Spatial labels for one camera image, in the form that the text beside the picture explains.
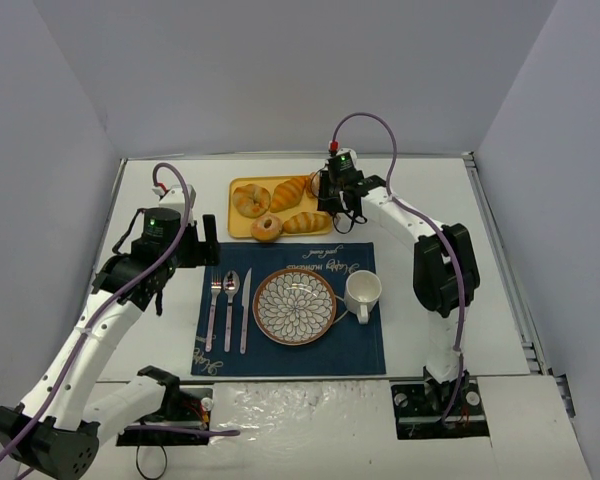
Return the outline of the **small orange bread bun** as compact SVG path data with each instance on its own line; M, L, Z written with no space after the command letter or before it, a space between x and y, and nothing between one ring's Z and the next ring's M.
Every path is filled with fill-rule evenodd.
M320 172L316 171L306 178L305 191L309 198L317 198L320 191Z

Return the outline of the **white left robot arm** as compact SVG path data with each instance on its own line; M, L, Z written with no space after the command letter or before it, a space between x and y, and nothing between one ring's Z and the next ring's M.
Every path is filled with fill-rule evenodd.
M144 210L141 236L96 275L80 319L42 379L17 406L0 407L0 462L10 456L51 478L79 479L110 438L183 403L179 378L154 366L103 401L88 401L123 337L150 305L162 305L176 270L219 263L214 216L204 216L205 238L197 236L193 187L156 190L159 203Z

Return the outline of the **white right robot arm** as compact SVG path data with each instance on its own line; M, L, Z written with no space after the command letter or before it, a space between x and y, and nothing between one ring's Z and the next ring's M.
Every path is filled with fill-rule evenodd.
M470 233L460 223L446 225L416 210L391 193L385 179L364 175L356 160L353 150L329 144L319 171L318 209L353 226L371 221L411 249L412 286L430 316L425 372L439 385L457 387L465 371L468 307L480 285Z

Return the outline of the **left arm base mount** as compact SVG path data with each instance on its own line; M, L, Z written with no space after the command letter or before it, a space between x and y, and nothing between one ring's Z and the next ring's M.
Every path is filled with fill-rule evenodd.
M169 412L159 411L147 415L137 425L161 425L175 428L208 430L213 408L213 390L211 388L194 388L185 386L180 399ZM196 435L174 433L170 431L125 431L115 439L116 447L184 447L206 446L208 438Z

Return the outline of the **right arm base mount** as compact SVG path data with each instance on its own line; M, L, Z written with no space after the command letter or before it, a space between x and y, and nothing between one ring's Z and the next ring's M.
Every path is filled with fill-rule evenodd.
M489 426L477 380L465 375L445 418L455 382L436 386L432 379L391 385L399 440L489 437Z

